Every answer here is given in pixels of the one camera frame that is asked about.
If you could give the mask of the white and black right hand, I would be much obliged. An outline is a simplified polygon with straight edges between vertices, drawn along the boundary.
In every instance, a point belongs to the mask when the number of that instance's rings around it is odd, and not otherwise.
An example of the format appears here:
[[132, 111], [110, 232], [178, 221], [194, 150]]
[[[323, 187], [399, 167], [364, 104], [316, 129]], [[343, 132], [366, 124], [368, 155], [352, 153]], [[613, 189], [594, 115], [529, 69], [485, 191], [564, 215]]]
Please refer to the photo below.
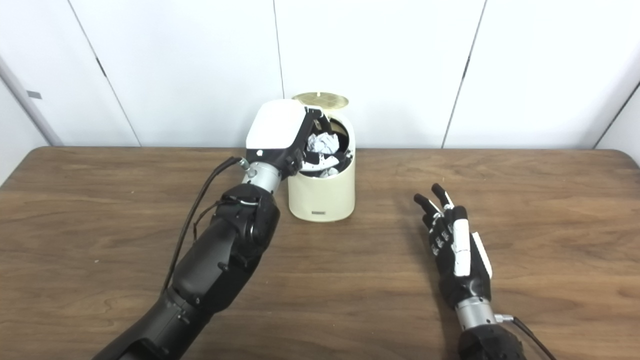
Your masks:
[[424, 211], [422, 222], [443, 300], [450, 308], [472, 297], [491, 301], [493, 268], [480, 234], [471, 230], [466, 207], [455, 204], [439, 183], [434, 183], [431, 191], [440, 205], [420, 193], [413, 199]]

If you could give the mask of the white and black left hand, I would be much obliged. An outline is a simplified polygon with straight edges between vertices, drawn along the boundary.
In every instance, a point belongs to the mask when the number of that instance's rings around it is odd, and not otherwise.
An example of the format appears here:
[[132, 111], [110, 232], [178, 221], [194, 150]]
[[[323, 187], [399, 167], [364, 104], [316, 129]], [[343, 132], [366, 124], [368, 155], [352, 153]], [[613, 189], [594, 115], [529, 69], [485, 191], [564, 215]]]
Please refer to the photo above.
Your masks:
[[298, 173], [333, 176], [354, 158], [340, 139], [322, 107], [277, 99], [263, 104], [254, 117], [245, 158], [249, 164], [273, 167], [281, 180]]

